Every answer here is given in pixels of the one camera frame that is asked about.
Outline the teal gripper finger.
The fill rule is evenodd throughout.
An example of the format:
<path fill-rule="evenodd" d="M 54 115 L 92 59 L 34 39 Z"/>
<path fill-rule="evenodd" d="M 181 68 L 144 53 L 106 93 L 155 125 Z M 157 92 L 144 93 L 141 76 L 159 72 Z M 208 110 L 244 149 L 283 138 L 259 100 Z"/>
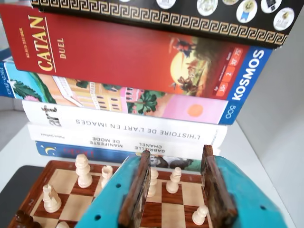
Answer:
<path fill-rule="evenodd" d="M 215 228 L 285 228 L 277 205 L 233 162 L 204 145 L 203 195 Z"/>
<path fill-rule="evenodd" d="M 128 157 L 113 174 L 77 228 L 138 228 L 151 181 L 150 152 Z"/>

